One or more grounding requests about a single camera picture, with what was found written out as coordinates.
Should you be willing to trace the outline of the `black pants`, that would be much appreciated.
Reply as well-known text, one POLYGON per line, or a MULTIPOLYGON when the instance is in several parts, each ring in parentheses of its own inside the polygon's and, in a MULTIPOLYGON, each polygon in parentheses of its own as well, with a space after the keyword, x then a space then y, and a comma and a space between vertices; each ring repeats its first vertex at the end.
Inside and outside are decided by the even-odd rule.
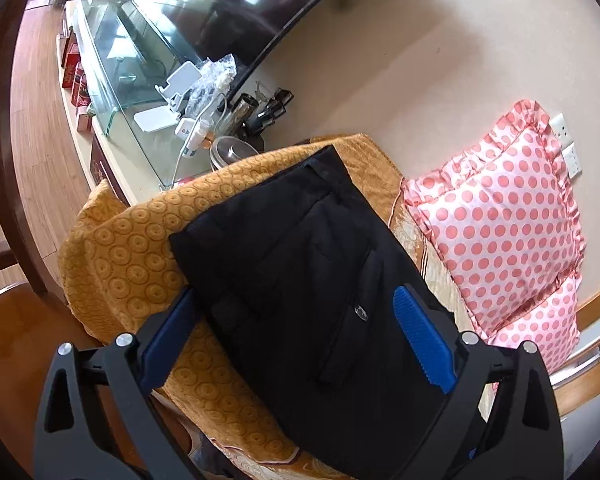
POLYGON ((170 236, 234 370, 283 434, 357 479, 393 477, 445 404, 393 311, 439 301, 332 146, 170 236))

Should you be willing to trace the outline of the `right pink polka-dot pillow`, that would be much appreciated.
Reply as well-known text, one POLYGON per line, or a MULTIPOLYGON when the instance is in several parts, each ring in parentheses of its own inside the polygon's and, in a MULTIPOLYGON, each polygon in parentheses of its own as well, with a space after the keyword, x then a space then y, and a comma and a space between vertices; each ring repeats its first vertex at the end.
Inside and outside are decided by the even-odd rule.
POLYGON ((578 288, 581 277, 573 273, 550 296, 525 315, 498 330, 489 344, 517 348, 528 340, 541 353, 548 374, 559 370, 579 342, 577 326, 578 288))

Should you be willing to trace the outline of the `pink polka-dot pillow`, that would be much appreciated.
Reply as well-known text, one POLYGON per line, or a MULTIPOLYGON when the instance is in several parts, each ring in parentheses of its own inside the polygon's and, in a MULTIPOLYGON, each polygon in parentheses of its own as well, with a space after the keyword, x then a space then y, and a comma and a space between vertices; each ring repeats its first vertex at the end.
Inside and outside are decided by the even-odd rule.
POLYGON ((403 180, 401 190, 484 336, 541 304, 574 306, 585 250, 580 212, 538 102, 517 102, 477 144, 403 180))
POLYGON ((517 348, 528 340, 541 353, 548 374, 559 370, 579 342, 577 326, 578 288, 581 277, 573 273, 550 296, 525 315, 498 330, 489 344, 517 348))

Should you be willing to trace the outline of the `dark wooden chair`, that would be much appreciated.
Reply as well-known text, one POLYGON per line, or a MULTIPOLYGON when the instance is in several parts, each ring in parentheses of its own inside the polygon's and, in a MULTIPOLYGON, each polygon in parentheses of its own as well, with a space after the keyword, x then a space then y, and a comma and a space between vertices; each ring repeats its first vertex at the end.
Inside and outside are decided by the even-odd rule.
POLYGON ((55 358, 71 358, 98 342, 71 314, 64 293, 46 269, 23 210, 12 156, 10 95, 18 32, 27 0, 0 0, 0 271, 16 264, 26 279, 0 290, 0 479, 81 479, 86 452, 70 443, 78 430, 55 428, 43 437, 42 467, 34 464, 35 430, 66 409, 42 408, 44 384, 64 374, 55 358))

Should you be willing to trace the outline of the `golden circle-pattern blanket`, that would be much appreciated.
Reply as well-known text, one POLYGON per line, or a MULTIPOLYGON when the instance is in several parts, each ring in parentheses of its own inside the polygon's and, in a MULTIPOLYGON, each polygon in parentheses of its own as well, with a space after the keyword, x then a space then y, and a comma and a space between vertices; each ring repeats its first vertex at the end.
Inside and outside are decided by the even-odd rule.
MULTIPOLYGON (((332 144, 353 183, 382 219, 390 217, 402 174, 365 134, 321 138, 249 157, 162 192, 132 207, 97 185, 62 244, 58 266, 73 316, 86 332, 109 342, 135 333, 149 315, 166 310, 185 285, 168 237, 209 207, 332 144)), ((156 398, 182 428, 207 437, 256 478, 338 478, 286 438, 268 410, 235 374, 206 323, 189 338, 156 398)))

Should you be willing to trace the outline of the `cream floral bed sheet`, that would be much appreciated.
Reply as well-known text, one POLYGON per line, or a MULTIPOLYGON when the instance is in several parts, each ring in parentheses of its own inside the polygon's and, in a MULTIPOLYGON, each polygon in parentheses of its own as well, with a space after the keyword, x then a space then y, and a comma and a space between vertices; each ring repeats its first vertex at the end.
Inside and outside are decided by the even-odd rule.
MULTIPOLYGON (((422 234, 401 197, 393 205, 388 226, 410 255, 434 296, 452 313, 459 330, 472 330, 465 301, 434 245, 422 234)), ((211 444, 241 472, 253 479, 350 479, 297 448, 288 460, 256 460, 243 445, 230 445, 227 437, 212 438, 211 444)))

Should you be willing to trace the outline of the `left pink polka-dot pillow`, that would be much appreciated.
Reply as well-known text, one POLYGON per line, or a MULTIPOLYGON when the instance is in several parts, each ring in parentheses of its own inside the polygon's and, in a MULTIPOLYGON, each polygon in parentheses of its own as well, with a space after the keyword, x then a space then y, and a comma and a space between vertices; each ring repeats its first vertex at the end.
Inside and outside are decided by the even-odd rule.
POLYGON ((401 190, 484 336, 541 304, 574 306, 585 250, 580 212, 538 102, 517 102, 477 144, 403 180, 401 190))

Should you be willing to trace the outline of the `round metal tin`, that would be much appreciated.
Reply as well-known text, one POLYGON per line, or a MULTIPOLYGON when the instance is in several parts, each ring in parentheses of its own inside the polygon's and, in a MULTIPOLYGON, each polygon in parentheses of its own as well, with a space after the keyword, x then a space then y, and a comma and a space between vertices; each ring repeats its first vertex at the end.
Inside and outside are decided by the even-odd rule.
POLYGON ((210 164, 213 170, 220 170, 257 154, 259 152, 255 148, 236 136, 218 136, 212 142, 209 150, 210 164))

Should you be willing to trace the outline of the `glass top tv stand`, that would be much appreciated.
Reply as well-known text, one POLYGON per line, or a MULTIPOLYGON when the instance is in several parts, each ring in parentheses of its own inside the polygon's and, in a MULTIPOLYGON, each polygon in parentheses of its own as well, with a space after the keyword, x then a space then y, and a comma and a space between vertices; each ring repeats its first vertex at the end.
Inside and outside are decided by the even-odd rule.
POLYGON ((183 63, 208 62, 195 44, 206 0, 69 0, 67 18, 81 50, 99 141, 127 183, 127 198, 146 200, 174 181, 211 169, 201 148, 180 151, 176 122, 159 88, 183 63))

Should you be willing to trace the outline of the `steel thermos cup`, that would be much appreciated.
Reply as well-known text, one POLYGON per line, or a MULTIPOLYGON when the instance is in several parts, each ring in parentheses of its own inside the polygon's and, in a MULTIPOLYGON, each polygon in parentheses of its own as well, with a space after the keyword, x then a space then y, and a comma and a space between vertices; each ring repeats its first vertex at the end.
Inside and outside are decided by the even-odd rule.
POLYGON ((252 115, 258 106, 259 101, 254 96, 242 92, 233 104, 230 114, 227 116, 225 133, 228 136, 234 136, 240 126, 252 115))

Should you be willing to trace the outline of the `red boxes on shelf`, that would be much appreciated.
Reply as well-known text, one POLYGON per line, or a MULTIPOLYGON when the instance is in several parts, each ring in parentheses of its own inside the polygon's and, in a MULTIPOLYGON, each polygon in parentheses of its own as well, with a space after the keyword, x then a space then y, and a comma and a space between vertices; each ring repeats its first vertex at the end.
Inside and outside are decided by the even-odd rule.
POLYGON ((76 131, 91 132, 95 111, 88 91, 78 38, 72 28, 65 35, 58 36, 58 53, 60 88, 68 96, 73 118, 76 120, 76 131))

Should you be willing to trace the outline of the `white phone stand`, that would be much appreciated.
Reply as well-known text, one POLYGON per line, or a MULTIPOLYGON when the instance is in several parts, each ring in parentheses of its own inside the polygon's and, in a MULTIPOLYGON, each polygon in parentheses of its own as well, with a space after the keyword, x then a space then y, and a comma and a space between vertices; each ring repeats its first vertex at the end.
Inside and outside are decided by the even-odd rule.
POLYGON ((175 126, 180 120, 185 97, 195 87, 200 77, 200 70, 190 61, 184 62, 170 76, 167 76, 166 84, 163 87, 156 87, 156 91, 166 104, 134 115, 134 122, 140 130, 155 132, 175 126))

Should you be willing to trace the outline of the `clear plastic bag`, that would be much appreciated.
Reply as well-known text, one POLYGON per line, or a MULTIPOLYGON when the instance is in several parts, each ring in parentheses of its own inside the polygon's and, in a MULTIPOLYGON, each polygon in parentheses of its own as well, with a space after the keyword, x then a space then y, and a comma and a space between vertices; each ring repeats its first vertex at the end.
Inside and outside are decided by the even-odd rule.
POLYGON ((185 116, 196 118, 197 115, 219 93, 225 94, 237 74, 236 61, 233 55, 227 54, 213 62, 207 60, 200 68, 200 78, 190 92, 185 116))

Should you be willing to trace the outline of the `wooden door frame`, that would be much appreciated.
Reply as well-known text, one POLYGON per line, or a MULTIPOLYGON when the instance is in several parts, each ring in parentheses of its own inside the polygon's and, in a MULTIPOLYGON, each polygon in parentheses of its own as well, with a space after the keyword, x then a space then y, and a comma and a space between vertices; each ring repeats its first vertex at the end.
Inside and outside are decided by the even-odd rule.
POLYGON ((580 341, 550 380, 560 417, 600 395, 600 291, 577 310, 580 341))

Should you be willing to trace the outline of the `white wall socket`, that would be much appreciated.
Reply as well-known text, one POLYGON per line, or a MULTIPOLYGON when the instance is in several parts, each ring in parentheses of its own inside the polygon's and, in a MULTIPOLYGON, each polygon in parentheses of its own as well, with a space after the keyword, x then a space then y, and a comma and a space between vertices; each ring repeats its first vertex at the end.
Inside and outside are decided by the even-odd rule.
POLYGON ((550 120, 550 128, 552 128, 560 144, 560 151, 562 152, 562 158, 566 164, 570 179, 579 177, 582 174, 582 167, 577 154, 576 144, 574 144, 564 114, 556 114, 550 120))

